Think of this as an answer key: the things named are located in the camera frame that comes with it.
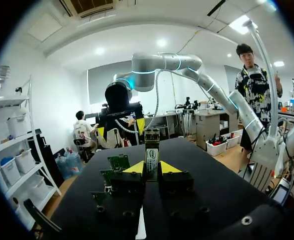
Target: metal shelving unit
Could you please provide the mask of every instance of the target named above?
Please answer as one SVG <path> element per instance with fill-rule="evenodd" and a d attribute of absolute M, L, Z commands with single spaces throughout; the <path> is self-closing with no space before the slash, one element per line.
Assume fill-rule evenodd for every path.
<path fill-rule="evenodd" d="M 0 144 L 0 152 L 3 151 L 4 149 L 17 144 L 21 141 L 25 141 L 27 138 L 32 137 L 34 139 L 34 143 L 36 146 L 36 150 L 38 153 L 38 156 L 40 158 L 40 162 L 38 164 L 36 164 L 36 166 L 34 168 L 32 168 L 29 172 L 27 172 L 26 174 L 22 174 L 21 178 L 12 186 L 9 187 L 7 192 L 4 192 L 5 197 L 8 199 L 10 198 L 15 191 L 24 183 L 26 182 L 34 173 L 36 173 L 37 171 L 41 171 L 43 173 L 43 175 L 51 182 L 52 186 L 48 186 L 49 188 L 49 193 L 48 195 L 41 201 L 41 202 L 37 202 L 34 203 L 38 209 L 41 211 L 47 204 L 47 202 L 50 200 L 50 198 L 53 196 L 53 194 L 55 192 L 58 192 L 59 195 L 61 195 L 61 192 L 59 190 L 59 188 L 57 187 L 57 185 L 55 184 L 54 180 L 52 179 L 50 172 L 44 162 L 44 159 L 42 157 L 41 151 L 40 151 L 40 147 L 38 145 L 38 141 L 36 138 L 36 132 L 35 132 L 35 128 L 34 128 L 34 124 L 33 124 L 33 118 L 32 118 L 32 91 L 31 91 L 31 87 L 32 87 L 32 81 L 31 81 L 31 76 L 30 79 L 24 84 L 28 85 L 28 91 L 27 91 L 27 95 L 13 95 L 13 96 L 0 96 L 0 109 L 4 109 L 4 108 L 10 108 L 10 107 L 19 107 L 21 106 L 22 103 L 25 102 L 25 107 L 28 104 L 29 107 L 29 119 L 30 119 L 30 125 L 31 125 L 31 133 L 27 133 L 25 135 L 19 136 L 15 139 L 9 140 L 3 144 Z M 35 221 L 34 219 L 30 216 L 30 221 L 27 224 L 27 229 L 30 230 L 33 225 L 34 225 Z"/>

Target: person sitting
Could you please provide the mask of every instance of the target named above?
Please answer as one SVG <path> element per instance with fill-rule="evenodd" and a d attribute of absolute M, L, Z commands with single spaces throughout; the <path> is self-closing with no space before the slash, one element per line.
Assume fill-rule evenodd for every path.
<path fill-rule="evenodd" d="M 81 145 L 81 147 L 88 148 L 92 153 L 95 153 L 97 149 L 97 142 L 90 137 L 90 134 L 94 134 L 94 132 L 97 130 L 98 124 L 92 127 L 90 123 L 84 120 L 84 116 L 85 114 L 83 111 L 76 113 L 76 118 L 78 120 L 73 125 L 74 133 L 76 135 L 76 139 L 84 140 L 85 143 Z"/>

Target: computer monitor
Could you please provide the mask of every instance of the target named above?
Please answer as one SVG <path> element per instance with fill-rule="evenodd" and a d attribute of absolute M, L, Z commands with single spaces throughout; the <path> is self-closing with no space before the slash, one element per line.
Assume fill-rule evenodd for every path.
<path fill-rule="evenodd" d="M 85 115 L 85 120 L 89 122 L 91 126 L 96 124 L 96 117 L 98 116 L 98 113 L 90 113 Z"/>
<path fill-rule="evenodd" d="M 86 121 L 89 122 L 90 125 L 95 125 L 96 117 L 87 118 Z"/>

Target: patterned shirt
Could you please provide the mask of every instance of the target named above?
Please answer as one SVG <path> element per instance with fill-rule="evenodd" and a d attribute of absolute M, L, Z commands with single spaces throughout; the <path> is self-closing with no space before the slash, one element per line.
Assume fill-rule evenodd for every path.
<path fill-rule="evenodd" d="M 271 122 L 271 94 L 268 83 L 267 71 L 260 68 L 262 72 L 261 78 L 250 79 L 245 66 L 236 78 L 236 89 L 246 99 L 252 107 L 257 117 L 262 122 Z M 282 91 L 278 93 L 278 97 L 282 97 Z"/>

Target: man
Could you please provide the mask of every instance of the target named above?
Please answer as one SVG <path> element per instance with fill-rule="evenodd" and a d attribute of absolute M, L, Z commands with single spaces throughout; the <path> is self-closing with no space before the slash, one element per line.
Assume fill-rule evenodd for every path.
<path fill-rule="evenodd" d="M 78 121 L 73 125 L 76 139 L 84 139 L 85 144 L 83 144 L 82 147 L 91 148 L 92 153 L 94 153 L 97 148 L 97 143 L 91 139 L 90 134 L 97 130 L 98 124 L 91 127 L 91 125 L 84 120 L 85 114 L 83 111 L 77 112 L 76 118 Z"/>
<path fill-rule="evenodd" d="M 270 87 L 268 83 L 267 71 L 260 68 L 262 75 L 258 78 L 249 78 L 248 69 L 259 68 L 255 64 L 255 56 L 250 46 L 246 44 L 238 45 L 237 54 L 240 60 L 243 62 L 244 66 L 241 72 L 238 73 L 236 78 L 236 89 L 241 93 L 241 95 L 246 99 L 248 104 L 252 107 L 257 117 L 260 119 L 261 123 L 266 128 L 268 123 L 271 122 L 271 94 Z M 280 78 L 276 74 L 274 81 L 277 86 L 278 97 L 282 96 L 282 85 L 280 83 Z M 252 151 L 251 140 L 248 133 L 243 129 L 242 139 L 240 146 L 244 148 L 242 151 L 242 160 L 240 170 L 246 169 L 248 159 L 248 154 Z"/>

